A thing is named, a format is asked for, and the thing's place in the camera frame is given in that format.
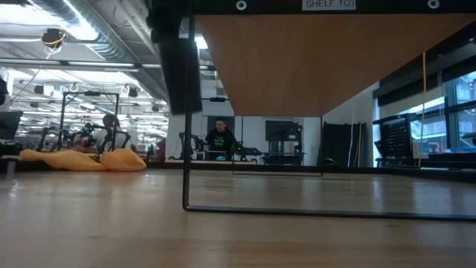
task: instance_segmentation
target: wooden floor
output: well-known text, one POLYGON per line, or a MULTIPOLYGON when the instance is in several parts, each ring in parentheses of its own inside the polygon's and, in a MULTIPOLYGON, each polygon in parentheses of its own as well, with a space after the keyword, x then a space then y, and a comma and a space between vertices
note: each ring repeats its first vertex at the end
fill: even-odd
MULTIPOLYGON (((476 214, 476 186, 192 172, 194 205, 476 214)), ((194 214, 181 171, 0 178, 0 267, 476 267, 476 224, 194 214)))

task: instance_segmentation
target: yellow cloth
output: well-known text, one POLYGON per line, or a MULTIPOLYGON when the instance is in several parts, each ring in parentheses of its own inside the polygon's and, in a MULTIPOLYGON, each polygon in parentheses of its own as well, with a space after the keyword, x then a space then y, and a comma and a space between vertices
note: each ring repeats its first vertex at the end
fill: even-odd
POLYGON ((84 153, 74 150, 61 150, 54 153, 40 153, 34 150, 23 150, 22 160, 42 160, 54 169, 73 171, 138 171, 146 168, 146 163, 130 149, 117 149, 112 153, 104 153, 101 163, 97 163, 84 153))

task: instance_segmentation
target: shelf label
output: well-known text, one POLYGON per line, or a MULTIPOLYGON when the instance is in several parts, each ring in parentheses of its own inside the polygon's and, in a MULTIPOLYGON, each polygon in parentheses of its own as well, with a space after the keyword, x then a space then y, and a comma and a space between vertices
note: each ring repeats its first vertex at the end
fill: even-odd
POLYGON ((356 10, 357 0, 303 0, 303 11, 356 10))

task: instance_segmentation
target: ceiling duct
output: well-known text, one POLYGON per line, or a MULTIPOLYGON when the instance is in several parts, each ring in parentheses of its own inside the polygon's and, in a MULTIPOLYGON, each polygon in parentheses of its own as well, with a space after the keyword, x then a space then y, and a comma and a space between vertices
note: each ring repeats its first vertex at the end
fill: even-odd
MULTIPOLYGON (((84 0, 28 0, 34 7, 53 16, 70 35, 93 41, 88 46, 109 62, 133 63, 138 58, 111 29, 109 24, 84 0)), ((151 75, 146 70, 128 74, 142 83, 154 98, 167 100, 166 86, 160 71, 151 75)))

